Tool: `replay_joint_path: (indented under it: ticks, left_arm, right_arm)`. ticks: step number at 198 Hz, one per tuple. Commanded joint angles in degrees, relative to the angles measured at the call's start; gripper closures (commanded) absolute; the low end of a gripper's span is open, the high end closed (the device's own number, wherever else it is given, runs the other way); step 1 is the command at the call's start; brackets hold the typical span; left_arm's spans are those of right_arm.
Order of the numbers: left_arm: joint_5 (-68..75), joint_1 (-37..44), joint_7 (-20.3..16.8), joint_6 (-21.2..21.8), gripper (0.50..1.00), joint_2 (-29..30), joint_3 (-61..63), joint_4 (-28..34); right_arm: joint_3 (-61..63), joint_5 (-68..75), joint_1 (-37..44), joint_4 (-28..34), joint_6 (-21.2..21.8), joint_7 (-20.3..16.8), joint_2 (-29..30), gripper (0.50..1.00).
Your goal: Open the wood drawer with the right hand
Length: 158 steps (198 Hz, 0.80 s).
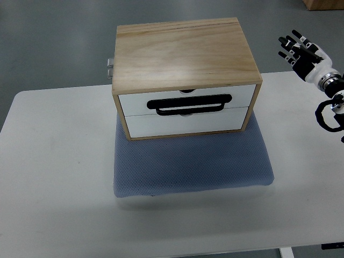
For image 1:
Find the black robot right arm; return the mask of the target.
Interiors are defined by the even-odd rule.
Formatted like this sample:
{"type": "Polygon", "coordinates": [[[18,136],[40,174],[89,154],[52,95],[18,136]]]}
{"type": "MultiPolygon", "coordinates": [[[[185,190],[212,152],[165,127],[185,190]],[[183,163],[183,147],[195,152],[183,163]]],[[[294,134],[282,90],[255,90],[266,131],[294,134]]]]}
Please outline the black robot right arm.
{"type": "Polygon", "coordinates": [[[331,72],[324,75],[320,79],[320,90],[323,90],[328,100],[321,102],[316,111],[315,116],[320,127],[328,132],[336,133],[343,131],[343,77],[337,72],[331,72]],[[334,112],[333,118],[338,127],[330,127],[326,124],[323,117],[323,110],[326,106],[330,106],[334,112]]]}

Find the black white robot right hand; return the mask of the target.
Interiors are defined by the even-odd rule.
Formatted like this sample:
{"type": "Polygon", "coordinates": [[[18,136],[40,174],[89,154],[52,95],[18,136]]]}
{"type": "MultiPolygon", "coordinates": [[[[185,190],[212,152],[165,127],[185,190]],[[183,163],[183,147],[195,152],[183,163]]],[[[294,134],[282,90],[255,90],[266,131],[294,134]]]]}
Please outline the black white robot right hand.
{"type": "Polygon", "coordinates": [[[296,30],[292,30],[292,34],[278,39],[284,49],[278,54],[299,78],[322,88],[325,81],[340,77],[339,72],[332,67],[331,58],[317,44],[296,30]]]}

